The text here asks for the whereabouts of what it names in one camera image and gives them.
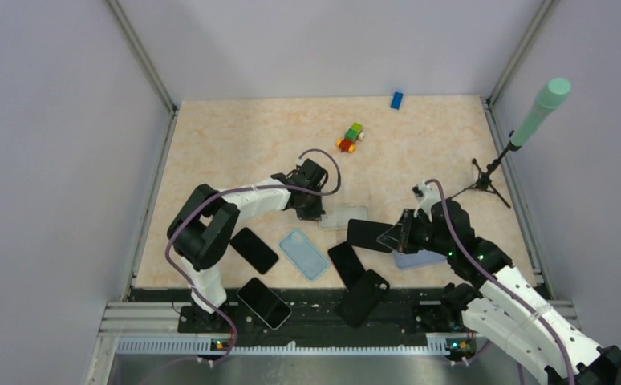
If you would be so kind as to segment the light blue phone case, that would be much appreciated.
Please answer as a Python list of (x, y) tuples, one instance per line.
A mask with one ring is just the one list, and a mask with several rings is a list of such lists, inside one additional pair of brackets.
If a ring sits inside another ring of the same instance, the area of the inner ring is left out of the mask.
[(317, 281), (330, 267), (327, 258), (300, 230), (287, 234), (278, 247), (309, 282)]

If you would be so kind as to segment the clear beige phone case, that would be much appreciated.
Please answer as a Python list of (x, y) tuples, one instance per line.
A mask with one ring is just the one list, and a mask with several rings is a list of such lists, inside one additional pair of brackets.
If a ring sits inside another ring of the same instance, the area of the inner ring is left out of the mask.
[(337, 206), (325, 209), (318, 223), (319, 229), (323, 231), (346, 230), (351, 219), (366, 221), (370, 217), (367, 206)]

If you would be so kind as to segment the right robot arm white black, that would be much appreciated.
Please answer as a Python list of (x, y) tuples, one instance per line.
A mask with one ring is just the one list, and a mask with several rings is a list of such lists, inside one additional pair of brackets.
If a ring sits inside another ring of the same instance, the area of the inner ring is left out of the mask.
[(377, 241), (399, 253), (445, 256), (463, 283), (444, 296), (443, 324), (485, 336), (540, 384), (621, 384), (621, 349), (565, 320), (501, 249), (475, 234), (457, 202), (405, 209)]

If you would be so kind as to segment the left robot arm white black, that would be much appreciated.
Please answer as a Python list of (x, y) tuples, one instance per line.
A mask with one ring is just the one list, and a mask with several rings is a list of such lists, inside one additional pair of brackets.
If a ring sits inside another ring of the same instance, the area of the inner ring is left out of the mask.
[(319, 221), (328, 177), (325, 168), (305, 159), (292, 171), (256, 184), (230, 189), (200, 184), (193, 190), (167, 229), (165, 257), (189, 284), (197, 321), (206, 330), (218, 331), (227, 322), (219, 263), (236, 227), (264, 213), (286, 210), (293, 210), (301, 221)]

